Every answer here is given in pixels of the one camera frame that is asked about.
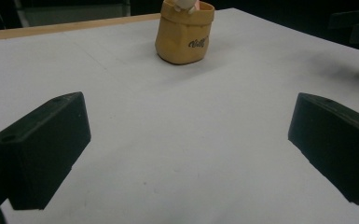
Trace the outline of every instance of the table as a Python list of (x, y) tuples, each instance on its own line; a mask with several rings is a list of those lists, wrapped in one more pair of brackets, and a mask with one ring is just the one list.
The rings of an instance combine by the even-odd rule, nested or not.
[(158, 27), (0, 39), (0, 131), (83, 91), (92, 134), (47, 208), (5, 202), (8, 223), (359, 223), (287, 140), (299, 92), (359, 112), (359, 50), (231, 8), (205, 59), (175, 66)]

